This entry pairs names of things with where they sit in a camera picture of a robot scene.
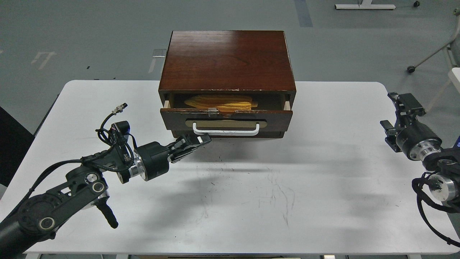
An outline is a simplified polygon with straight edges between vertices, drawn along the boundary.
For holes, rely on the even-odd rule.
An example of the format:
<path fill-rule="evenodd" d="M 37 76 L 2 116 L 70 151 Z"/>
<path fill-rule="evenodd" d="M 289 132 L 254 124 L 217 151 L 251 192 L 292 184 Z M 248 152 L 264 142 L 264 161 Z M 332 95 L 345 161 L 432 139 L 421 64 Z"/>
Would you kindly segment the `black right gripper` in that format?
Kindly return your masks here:
<path fill-rule="evenodd" d="M 396 153 L 402 151 L 413 161 L 423 161 L 428 155 L 441 152 L 442 140 L 427 125 L 415 122 L 426 111 L 414 95 L 392 92 L 388 97 L 395 106 L 396 123 L 393 126 L 388 120 L 381 120 L 380 124 L 389 147 Z"/>

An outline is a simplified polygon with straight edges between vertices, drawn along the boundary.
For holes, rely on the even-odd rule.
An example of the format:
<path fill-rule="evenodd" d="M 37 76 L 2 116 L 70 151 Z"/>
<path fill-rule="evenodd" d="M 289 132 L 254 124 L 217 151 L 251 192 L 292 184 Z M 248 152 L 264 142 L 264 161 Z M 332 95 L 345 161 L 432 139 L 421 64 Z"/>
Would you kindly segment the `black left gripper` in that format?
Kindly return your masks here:
<path fill-rule="evenodd" d="M 162 146 L 158 142 L 139 146 L 138 154 L 144 167 L 141 177 L 145 181 L 150 181 L 165 174 L 169 171 L 169 163 L 177 163 L 200 146 L 206 145 L 211 141 L 208 134 L 184 134 L 167 146 Z"/>

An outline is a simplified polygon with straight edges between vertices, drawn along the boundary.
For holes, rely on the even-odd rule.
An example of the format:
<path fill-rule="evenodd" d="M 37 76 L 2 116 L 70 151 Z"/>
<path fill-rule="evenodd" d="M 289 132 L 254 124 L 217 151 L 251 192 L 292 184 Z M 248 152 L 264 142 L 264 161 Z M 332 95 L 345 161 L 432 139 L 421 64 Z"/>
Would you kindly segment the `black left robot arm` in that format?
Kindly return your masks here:
<path fill-rule="evenodd" d="M 2 259 L 13 259 L 38 242 L 54 239 L 64 223 L 88 206 L 98 208 L 108 224 L 117 228 L 119 224 L 107 204 L 110 196 L 103 172 L 115 172 L 123 184 L 136 176 L 150 181 L 168 172 L 171 163 L 211 142 L 208 134 L 185 134 L 166 146 L 158 142 L 138 146 L 127 121 L 105 128 L 108 120 L 127 106 L 126 103 L 118 105 L 96 129 L 99 140 L 109 146 L 107 150 L 57 162 L 39 175 L 18 205 L 1 222 Z M 43 194 L 32 195 L 51 172 L 70 163 L 77 163 L 79 167 L 66 174 L 64 183 Z"/>

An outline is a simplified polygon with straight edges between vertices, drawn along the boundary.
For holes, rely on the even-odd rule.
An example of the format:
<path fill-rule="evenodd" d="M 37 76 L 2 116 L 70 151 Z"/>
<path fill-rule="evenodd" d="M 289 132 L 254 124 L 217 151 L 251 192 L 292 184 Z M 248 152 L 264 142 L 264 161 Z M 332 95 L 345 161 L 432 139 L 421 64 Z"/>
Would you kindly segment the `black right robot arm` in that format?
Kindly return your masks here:
<path fill-rule="evenodd" d="M 394 152 L 402 152 L 409 160 L 422 162 L 425 172 L 412 180 L 419 213 L 435 235 L 449 245 L 459 246 L 458 241 L 443 235 L 429 223 L 422 206 L 426 203 L 435 210 L 459 213 L 459 142 L 450 149 L 442 148 L 441 138 L 418 120 L 426 112 L 411 93 L 393 92 L 388 97 L 395 107 L 396 122 L 380 122 L 386 134 L 385 142 Z"/>

